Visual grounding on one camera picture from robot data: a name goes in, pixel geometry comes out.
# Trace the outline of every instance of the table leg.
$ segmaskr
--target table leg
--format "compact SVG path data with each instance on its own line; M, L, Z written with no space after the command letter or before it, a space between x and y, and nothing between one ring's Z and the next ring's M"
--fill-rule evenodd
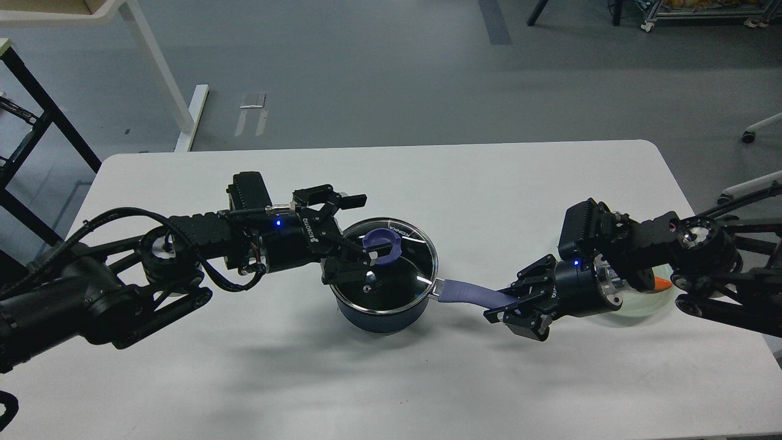
M196 124L188 110L187 104L185 104L185 99L179 91L179 87L177 87L174 75L171 74L166 59L163 58L163 53L157 45L155 35L152 34L152 29L149 28L141 7L136 0L127 0L120 6L120 15L122 15L128 30L130 30L133 39L136 41L142 53L142 58L151 67L155 83L163 91L163 97L166 100L166 104L173 111L174 119L179 129L184 133L193 133L196 129Z
M547 3L548 0L538 0L537 5L535 5L535 10L533 10L532 15L530 15L529 18L527 19L527 26L535 26L537 17L540 16L541 12L543 12L543 8L546 7Z
M11 195L7 189L0 191L0 206L3 206L11 215L33 231L35 235L41 237L49 246L54 246L58 242L63 241L62 237L57 235L52 228L48 227L43 220L24 206L16 197Z
M35 102L44 110L50 110L52 112L52 122L59 128L59 130L65 135L68 142L74 146L76 151L84 158L84 161L92 168L94 172L98 172L101 161L95 155L95 153L87 145L87 141L81 137L73 124L68 121L65 114L59 109L51 96L44 90L41 83L35 79L33 74L24 65L24 61L16 54L16 52L8 48L5 53L2 54L2 61L11 71L13 76L19 81L19 83L30 93Z
M611 24L614 26L618 26L619 21L622 19L622 3L624 3L624 0L614 0L614 15L611 19Z

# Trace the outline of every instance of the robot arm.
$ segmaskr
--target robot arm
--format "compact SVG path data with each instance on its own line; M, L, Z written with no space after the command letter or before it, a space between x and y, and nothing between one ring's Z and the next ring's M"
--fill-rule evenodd
M765 192L770 197L780 191L772 187ZM758 194L749 197L759 200ZM565 214L558 245L561 260L549 254L519 271L508 288L499 290L518 300L490 308L484 316L518 335L545 341L549 325L562 316L612 312L622 306L623 291L652 290L651 268L669 264L671 280L686 292L676 299L683 312L782 336L782 241L737 235L779 236L782 219L719 217L745 202L736 199L732 206L685 219L671 211L641 223L592 199L581 202ZM768 262L742 272L739 250L767 255ZM712 298L716 294L736 304Z
M386 245L364 249L339 231L334 214L364 206L363 194L348 197L323 185L295 191L290 204L273 205L257 172L235 175L227 192L229 210L203 215L108 211L31 264L26 277L0 293L0 372L78 334L92 344L129 347L205 305L212 297L200 286L205 273L222 290L240 291L267 272L320 261L324 283L362 280L373 258L389 251ZM319 210L312 208L316 204L322 204ZM79 243L100 225L132 215L161 226L100 246ZM109 256L128 251L106 264ZM218 257L252 279L245 285L226 280L207 261ZM123 283L118 275L138 263L148 284Z

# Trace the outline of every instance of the black cable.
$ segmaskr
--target black cable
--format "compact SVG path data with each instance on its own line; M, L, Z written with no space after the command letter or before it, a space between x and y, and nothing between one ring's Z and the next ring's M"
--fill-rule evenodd
M84 226L79 228L72 236L68 237L60 246L58 246L51 255L49 255L36 269L31 271L27 276L22 278L19 282L13 284L11 287L5 289L0 294L0 300L14 297L21 294L21 291L25 288L31 287L31 284L37 280L43 273L51 268L64 254L75 246L79 240L93 232L98 227L105 225L106 223L119 220L120 218L142 216L151 218L163 226L166 226L188 249L195 249L195 244L184 234L174 223L168 218L163 217L155 212L147 211L137 207L118 207L108 210L97 217L93 218L89 222L84 222ZM244 285L232 283L220 274L204 257L202 257L197 251L195 252L196 260L203 266L206 274L214 283L221 288L229 292L239 292L248 290L254 287L260 281L260 277L264 272L256 272L256 275Z
M0 405L5 407L5 411L0 416L0 431L2 431L19 412L19 399L9 392L0 391Z

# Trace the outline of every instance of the chair leg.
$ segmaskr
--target chair leg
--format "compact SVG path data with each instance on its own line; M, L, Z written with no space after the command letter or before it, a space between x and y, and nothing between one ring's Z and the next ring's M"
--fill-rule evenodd
M546 7L546 3L548 3L548 0L538 0L537 5L535 5L535 10L533 11L532 15L530 15L529 18L527 19L527 26L535 26L537 17L540 16L541 12L543 12L543 8Z

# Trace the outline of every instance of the tabletop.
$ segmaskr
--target tabletop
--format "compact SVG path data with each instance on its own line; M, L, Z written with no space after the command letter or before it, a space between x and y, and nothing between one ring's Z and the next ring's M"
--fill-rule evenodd
M439 276L494 289L555 252L586 198L636 220L692 215L657 148L640 140L118 155L79 212L164 215L228 207L233 174L272 200L324 183L366 193L343 228L388 216L425 231ZM88 244L144 233L110 223ZM216 267L221 261L214 262ZM235 273L234 281L240 277ZM126 282L142 283L133 269ZM675 307L650 319L565 317L548 341L430 301L396 334L339 313L318 265L276 272L122 351L76 337L0 377L20 399L5 438L694 438L782 431L782 371L758 334Z

